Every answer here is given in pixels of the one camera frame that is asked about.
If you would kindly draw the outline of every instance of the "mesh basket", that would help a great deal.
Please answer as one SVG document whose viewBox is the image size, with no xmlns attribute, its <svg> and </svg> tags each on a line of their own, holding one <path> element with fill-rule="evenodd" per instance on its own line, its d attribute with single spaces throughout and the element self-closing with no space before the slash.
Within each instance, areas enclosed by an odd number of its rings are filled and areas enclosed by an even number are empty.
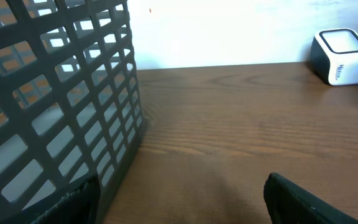
<svg viewBox="0 0 358 224">
<path fill-rule="evenodd" d="M 139 145 L 125 0 L 0 1 L 0 220 L 97 173 L 100 211 Z"/>
</svg>

